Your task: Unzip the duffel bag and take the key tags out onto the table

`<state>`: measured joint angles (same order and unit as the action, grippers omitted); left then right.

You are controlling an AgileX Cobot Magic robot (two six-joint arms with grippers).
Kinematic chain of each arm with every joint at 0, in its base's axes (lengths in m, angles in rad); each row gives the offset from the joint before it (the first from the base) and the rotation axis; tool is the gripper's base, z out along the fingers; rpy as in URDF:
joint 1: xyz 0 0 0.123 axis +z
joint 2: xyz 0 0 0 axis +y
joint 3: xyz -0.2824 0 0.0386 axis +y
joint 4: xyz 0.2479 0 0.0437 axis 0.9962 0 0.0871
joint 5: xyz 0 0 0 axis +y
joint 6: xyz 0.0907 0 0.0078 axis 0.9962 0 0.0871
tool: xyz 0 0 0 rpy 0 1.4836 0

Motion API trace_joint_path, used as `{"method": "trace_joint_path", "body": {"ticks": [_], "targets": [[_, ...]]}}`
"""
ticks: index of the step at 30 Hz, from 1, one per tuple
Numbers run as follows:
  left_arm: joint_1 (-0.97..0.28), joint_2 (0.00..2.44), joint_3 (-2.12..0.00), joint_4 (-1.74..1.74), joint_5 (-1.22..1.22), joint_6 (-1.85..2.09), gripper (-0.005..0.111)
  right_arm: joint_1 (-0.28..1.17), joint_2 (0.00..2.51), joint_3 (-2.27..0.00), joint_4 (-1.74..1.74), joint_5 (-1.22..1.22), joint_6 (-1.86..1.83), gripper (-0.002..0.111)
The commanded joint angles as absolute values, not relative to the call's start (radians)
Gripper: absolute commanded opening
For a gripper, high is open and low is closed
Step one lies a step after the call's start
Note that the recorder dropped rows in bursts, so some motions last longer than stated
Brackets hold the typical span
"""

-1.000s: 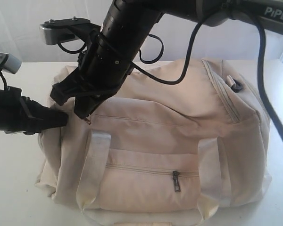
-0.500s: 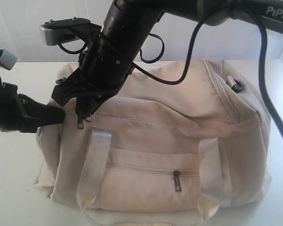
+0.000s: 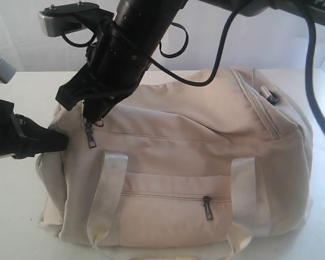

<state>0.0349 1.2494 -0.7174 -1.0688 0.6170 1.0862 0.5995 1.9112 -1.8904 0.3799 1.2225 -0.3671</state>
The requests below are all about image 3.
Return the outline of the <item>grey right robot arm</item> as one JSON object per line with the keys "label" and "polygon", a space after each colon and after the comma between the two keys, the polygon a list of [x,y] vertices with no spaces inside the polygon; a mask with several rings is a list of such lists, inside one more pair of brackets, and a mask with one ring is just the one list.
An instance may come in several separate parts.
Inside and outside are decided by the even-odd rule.
{"label": "grey right robot arm", "polygon": [[[156,64],[153,52],[161,48],[163,36],[185,5],[185,1],[120,1],[116,12],[98,7],[82,11],[77,4],[65,5],[63,14],[91,30],[93,36],[84,44],[86,64],[59,87],[56,101],[68,111],[84,101],[84,116],[90,122],[106,116],[136,91],[149,66]],[[325,26],[325,1],[209,1],[209,5],[230,14],[209,77],[203,81],[178,78],[189,86],[203,87],[213,81],[230,26],[238,15],[252,17],[276,9],[303,18],[309,33],[309,60],[315,46],[315,26]]]}

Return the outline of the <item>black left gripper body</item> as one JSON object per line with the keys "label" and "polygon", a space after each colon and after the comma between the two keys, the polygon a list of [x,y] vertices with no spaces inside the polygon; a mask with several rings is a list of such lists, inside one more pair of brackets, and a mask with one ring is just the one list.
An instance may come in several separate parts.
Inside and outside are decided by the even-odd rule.
{"label": "black left gripper body", "polygon": [[22,136],[14,104],[0,99],[0,159],[18,154]]}

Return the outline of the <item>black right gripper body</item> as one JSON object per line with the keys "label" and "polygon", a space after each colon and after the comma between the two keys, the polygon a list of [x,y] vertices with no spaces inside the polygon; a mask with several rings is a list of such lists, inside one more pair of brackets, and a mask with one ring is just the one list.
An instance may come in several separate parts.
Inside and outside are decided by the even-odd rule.
{"label": "black right gripper body", "polygon": [[162,16],[116,16],[101,23],[101,37],[81,69],[96,92],[134,92],[163,37]]}

